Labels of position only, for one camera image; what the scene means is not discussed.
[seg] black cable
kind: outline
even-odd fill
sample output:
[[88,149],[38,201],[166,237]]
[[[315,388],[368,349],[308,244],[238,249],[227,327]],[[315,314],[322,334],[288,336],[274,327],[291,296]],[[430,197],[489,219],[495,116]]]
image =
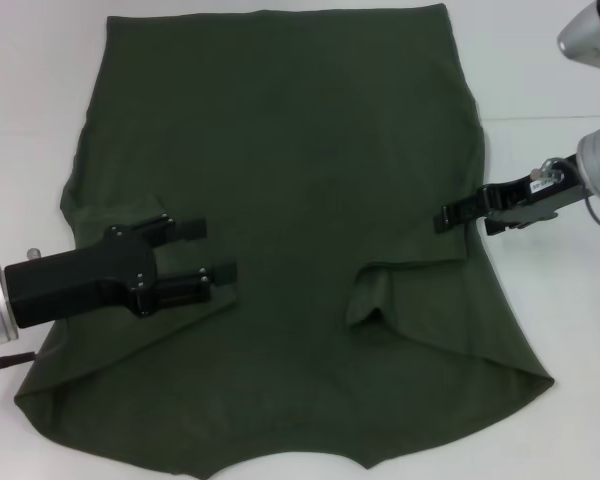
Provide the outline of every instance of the black cable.
[[576,179],[578,180],[578,183],[580,184],[580,187],[582,188],[582,194],[584,196],[584,203],[587,206],[589,215],[591,215],[591,218],[593,218],[593,220],[598,225],[600,225],[600,217],[598,217],[596,212],[594,212],[593,206],[591,205],[591,200],[589,199],[589,197],[592,195],[592,193],[587,188],[587,185],[585,184],[584,179],[582,178],[582,175],[580,175],[578,168],[575,167],[571,162],[569,162],[568,160],[565,160],[563,158],[556,160],[555,163],[559,163],[560,165],[567,167],[567,169],[569,171],[571,171],[571,173],[573,173],[573,175],[576,177]]

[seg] label sticker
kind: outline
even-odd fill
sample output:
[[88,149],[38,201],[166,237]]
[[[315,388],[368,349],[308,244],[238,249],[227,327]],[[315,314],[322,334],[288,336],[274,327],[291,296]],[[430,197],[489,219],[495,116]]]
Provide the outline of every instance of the label sticker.
[[544,190],[551,185],[555,185],[556,181],[551,178],[542,178],[540,180],[536,180],[535,182],[531,182],[529,184],[529,188],[531,189],[531,193],[538,193],[540,190]]

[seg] white background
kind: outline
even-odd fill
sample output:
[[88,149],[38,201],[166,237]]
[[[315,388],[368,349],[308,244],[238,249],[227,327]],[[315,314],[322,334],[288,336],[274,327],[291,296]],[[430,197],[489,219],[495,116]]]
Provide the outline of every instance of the white background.
[[[467,81],[488,137],[488,181],[529,173],[600,128],[600,71],[560,55],[555,38],[588,0],[448,0]],[[259,9],[411,7],[416,0],[0,0],[0,261],[72,248],[58,203],[105,41],[108,15]],[[595,202],[600,211],[600,202]],[[557,385],[466,439],[366,471],[329,455],[288,453],[216,480],[600,479],[600,228],[584,205],[485,239],[512,308]],[[21,333],[0,355],[37,349]],[[0,372],[0,480],[170,476],[60,447],[14,406],[27,366]]]

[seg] dark green cloth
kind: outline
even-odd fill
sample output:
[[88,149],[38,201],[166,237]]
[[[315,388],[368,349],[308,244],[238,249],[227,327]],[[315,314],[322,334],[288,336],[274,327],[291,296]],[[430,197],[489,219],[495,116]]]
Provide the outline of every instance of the dark green cloth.
[[168,212],[237,286],[136,319],[58,321],[16,402],[61,444],[206,478],[287,451],[365,467],[435,447],[553,383],[475,227],[482,182],[446,9],[110,18],[62,209],[78,246]]

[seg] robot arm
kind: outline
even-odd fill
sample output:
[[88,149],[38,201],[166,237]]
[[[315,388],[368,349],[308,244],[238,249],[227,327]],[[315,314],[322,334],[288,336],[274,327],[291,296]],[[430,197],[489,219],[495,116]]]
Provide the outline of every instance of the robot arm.
[[[574,18],[558,37],[564,55],[600,68],[600,0]],[[549,159],[520,180],[483,185],[475,195],[442,207],[434,218],[437,233],[485,217],[488,235],[525,228],[557,217],[556,210],[584,200],[600,225],[589,197],[600,198],[600,130],[587,135],[569,158]]]
[[153,253],[167,243],[206,234],[203,219],[180,223],[163,214],[134,225],[112,225],[85,248],[45,258],[38,252],[27,262],[0,268],[0,344],[17,339],[18,328],[105,306],[124,306],[142,318],[210,300],[212,285],[236,281],[234,263],[159,276]]

